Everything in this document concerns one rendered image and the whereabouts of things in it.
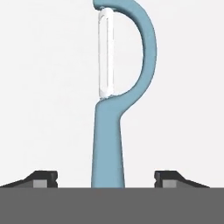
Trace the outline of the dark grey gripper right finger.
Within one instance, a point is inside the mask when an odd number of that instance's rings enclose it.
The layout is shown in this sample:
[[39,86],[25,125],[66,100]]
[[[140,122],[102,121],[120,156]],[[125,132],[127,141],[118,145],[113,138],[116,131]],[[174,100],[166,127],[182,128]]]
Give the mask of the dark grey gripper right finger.
[[206,185],[185,179],[177,171],[155,171],[154,179],[156,188],[207,188]]

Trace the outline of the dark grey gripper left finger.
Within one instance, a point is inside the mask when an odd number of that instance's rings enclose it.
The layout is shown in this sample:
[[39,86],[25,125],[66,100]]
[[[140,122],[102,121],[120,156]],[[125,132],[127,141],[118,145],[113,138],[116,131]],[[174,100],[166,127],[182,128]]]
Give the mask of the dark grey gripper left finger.
[[3,188],[57,188],[57,171],[34,171],[28,177],[3,185]]

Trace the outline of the blue peeler with white blade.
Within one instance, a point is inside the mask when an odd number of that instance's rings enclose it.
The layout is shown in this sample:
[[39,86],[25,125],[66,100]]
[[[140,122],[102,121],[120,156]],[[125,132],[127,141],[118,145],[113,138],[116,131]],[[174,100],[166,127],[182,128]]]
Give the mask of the blue peeler with white blade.
[[[107,87],[99,89],[100,100],[94,112],[94,142],[91,186],[93,188],[123,188],[123,150],[120,120],[147,90],[155,72],[157,42],[152,22],[135,0],[93,0],[98,18],[108,20],[107,28]],[[130,18],[140,32],[143,64],[135,85],[127,92],[114,94],[113,22],[115,12]]]

